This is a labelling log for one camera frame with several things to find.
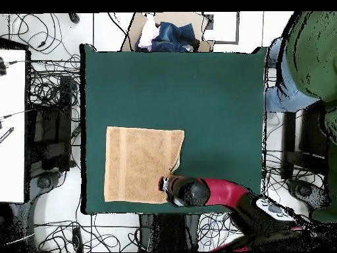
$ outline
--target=black border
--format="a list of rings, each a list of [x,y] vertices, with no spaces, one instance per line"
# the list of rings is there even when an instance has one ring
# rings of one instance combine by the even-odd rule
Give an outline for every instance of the black border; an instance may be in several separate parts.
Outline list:
[[[26,61],[31,61],[31,52],[27,45],[17,43],[8,39],[0,38],[0,48],[8,50],[23,50],[26,52]],[[24,94],[24,110],[29,111],[32,109],[30,102],[30,81],[31,81],[32,65],[30,62],[25,62],[25,94]],[[32,140],[34,141],[34,135],[32,135],[30,129],[31,124],[30,113],[24,114],[24,203],[30,200],[30,154]]]
[[[80,211],[84,215],[87,206],[87,164],[86,164],[86,51],[85,44],[80,44],[80,126],[81,126],[81,204]]]

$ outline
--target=white cloth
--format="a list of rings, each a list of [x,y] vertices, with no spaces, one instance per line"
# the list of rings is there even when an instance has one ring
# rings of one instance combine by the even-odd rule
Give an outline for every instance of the white cloth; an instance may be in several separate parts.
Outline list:
[[[159,36],[159,29],[160,27],[157,28],[155,25],[155,20],[153,18],[149,18],[143,27],[138,47],[151,51],[152,40]]]

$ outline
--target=cardboard box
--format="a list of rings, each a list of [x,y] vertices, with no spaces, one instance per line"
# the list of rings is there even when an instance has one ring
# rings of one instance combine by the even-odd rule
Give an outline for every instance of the cardboard box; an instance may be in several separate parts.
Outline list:
[[[203,33],[208,23],[206,17],[193,12],[188,13],[165,12],[165,13],[156,13],[153,19],[157,24],[160,24],[163,21],[173,23],[177,27],[185,26],[191,23],[194,29],[195,38],[200,41],[200,45],[197,52],[210,52],[213,50],[214,41],[202,40]],[[146,23],[146,20],[147,18],[142,13],[134,13],[134,16],[131,20],[128,29],[129,30],[128,36],[126,36],[124,39],[121,51],[131,51],[130,44],[132,49],[134,49],[134,44],[136,43],[140,34],[142,33],[143,26]]]

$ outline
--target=black chair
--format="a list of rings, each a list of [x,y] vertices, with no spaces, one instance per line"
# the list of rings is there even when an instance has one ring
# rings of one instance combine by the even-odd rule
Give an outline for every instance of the black chair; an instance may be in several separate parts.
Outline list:
[[[322,133],[325,107],[318,101],[304,110],[299,140],[299,151],[295,152],[296,114],[285,113],[282,131],[281,178],[291,179],[294,165],[313,173],[327,175],[326,160],[328,138]]]

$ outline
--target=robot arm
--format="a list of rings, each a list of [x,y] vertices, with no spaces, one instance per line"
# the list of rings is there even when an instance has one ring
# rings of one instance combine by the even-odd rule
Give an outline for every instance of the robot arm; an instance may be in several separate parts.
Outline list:
[[[282,208],[232,181],[162,177],[159,190],[166,192],[167,201],[176,207],[221,205],[231,211],[233,223],[244,236],[219,251],[247,249],[249,246],[251,249],[261,248],[263,241],[267,241],[267,235],[270,236],[268,241],[273,244],[277,238],[284,242],[300,236],[297,231],[300,227]]]

